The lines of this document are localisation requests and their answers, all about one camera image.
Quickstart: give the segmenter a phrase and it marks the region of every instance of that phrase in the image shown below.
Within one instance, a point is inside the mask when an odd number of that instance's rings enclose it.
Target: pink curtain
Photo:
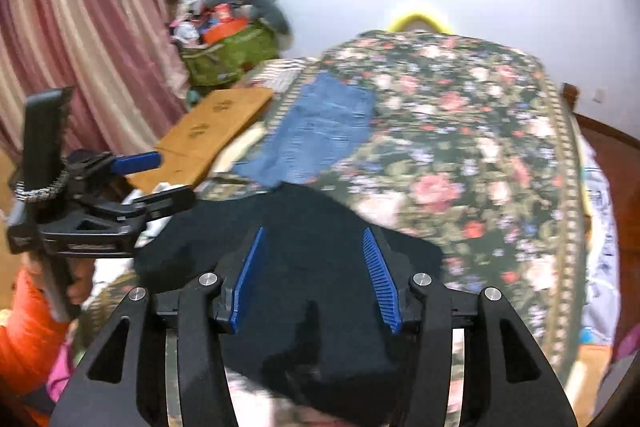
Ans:
[[[177,0],[0,0],[0,145],[21,147],[24,100],[76,86],[67,149],[149,150],[185,112],[166,25]]]

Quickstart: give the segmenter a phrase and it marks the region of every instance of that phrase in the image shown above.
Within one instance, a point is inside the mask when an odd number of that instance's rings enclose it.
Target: floral bedspread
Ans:
[[[478,39],[367,32],[302,71],[271,130],[320,71],[374,90],[376,117],[366,144],[307,184],[442,247],[449,287],[501,288],[564,381],[584,302],[584,212],[573,130],[540,63]],[[260,190],[210,180],[201,196]],[[454,350],[450,423],[462,400],[460,339]]]

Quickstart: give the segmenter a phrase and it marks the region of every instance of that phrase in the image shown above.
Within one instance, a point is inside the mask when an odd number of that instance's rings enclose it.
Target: blue handle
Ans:
[[[162,155],[158,151],[134,154],[133,156],[120,156],[111,165],[111,172],[118,176],[126,176],[126,174],[157,169],[161,163]]]

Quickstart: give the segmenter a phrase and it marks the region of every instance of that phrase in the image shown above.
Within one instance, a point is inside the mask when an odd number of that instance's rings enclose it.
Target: blue jeans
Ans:
[[[319,73],[302,87],[257,155],[236,164],[234,171],[267,188],[304,184],[369,139],[373,107],[372,92]]]

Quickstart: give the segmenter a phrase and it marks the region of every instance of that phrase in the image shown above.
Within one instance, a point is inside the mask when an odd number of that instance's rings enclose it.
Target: pile of clothes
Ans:
[[[276,1],[185,0],[170,30],[190,72],[191,103],[279,58],[290,26]]]

